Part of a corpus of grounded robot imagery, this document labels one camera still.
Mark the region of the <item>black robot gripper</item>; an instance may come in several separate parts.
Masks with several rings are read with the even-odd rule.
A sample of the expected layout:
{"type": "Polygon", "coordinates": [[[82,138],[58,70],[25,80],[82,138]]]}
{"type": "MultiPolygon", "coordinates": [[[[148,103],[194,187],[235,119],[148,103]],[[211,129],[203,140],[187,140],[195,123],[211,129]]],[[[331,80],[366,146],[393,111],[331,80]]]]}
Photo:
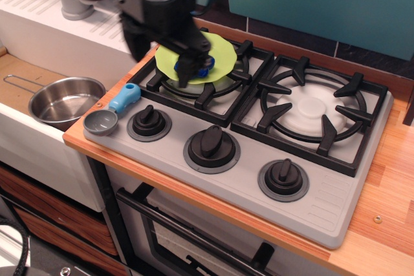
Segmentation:
{"type": "Polygon", "coordinates": [[[151,50],[152,42],[172,50],[179,56],[179,87],[204,65],[211,49],[210,42],[196,26],[187,0],[119,0],[124,39],[136,62],[151,50]]]}

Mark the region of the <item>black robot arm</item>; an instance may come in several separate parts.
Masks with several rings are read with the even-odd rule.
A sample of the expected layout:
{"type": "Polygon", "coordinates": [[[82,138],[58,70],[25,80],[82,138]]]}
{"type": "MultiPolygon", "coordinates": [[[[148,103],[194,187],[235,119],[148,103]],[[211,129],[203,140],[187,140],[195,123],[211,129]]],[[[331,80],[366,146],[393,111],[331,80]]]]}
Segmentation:
{"type": "Polygon", "coordinates": [[[195,25],[195,0],[118,0],[124,38],[140,61],[151,42],[179,55],[177,75],[184,88],[209,63],[210,42],[195,25]]]}

